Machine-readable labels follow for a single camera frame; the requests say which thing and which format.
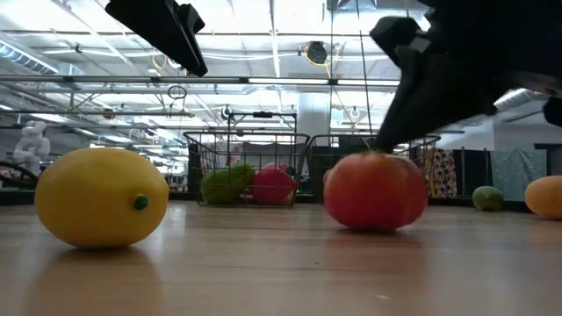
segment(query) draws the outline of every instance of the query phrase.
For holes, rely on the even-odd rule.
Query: fruit in basket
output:
[[[530,183],[525,190],[525,203],[539,216],[562,219],[562,176],[545,176]]]
[[[55,237],[78,248],[115,248],[149,236],[162,221],[169,189],[143,156],[83,148],[57,159],[37,183],[35,209]]]
[[[484,212],[496,212],[503,205],[503,194],[491,186],[482,186],[472,193],[474,206]]]
[[[238,162],[208,172],[201,180],[201,195],[208,204],[230,204],[236,201],[254,180],[252,165]]]
[[[281,205],[289,201],[289,196],[296,188],[295,181],[286,172],[289,165],[268,163],[254,177],[251,194],[261,205]]]
[[[328,214],[351,229],[391,232],[412,224],[428,205],[422,172],[390,154],[351,154],[324,185]]]

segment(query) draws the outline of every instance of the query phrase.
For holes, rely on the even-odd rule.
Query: lemon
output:
[[[116,148],[78,149],[41,175],[35,208],[55,237],[78,248],[124,247],[162,222],[168,184],[141,155]]]

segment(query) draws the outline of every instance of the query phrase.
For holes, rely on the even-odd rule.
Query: black wire basket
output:
[[[252,141],[245,140],[251,135]],[[184,133],[188,191],[200,205],[291,207],[310,136],[298,133]]]
[[[349,155],[370,151],[374,148],[376,136],[364,134],[317,135],[310,139],[306,151],[306,166],[303,176],[304,194],[314,196],[317,203],[323,201],[324,175],[340,159]],[[435,144],[441,137],[428,135],[407,144],[400,144],[394,154],[408,158],[420,168],[423,175],[432,172]]]

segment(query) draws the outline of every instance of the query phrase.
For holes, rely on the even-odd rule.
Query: patterned fabric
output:
[[[457,196],[457,173],[453,151],[435,148],[421,152],[421,169],[432,198],[455,198]]]

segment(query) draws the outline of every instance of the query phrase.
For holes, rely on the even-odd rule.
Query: wooden table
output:
[[[175,202],[133,248],[84,253],[2,207],[0,315],[562,314],[562,223],[432,207],[396,235],[338,228],[317,205]]]

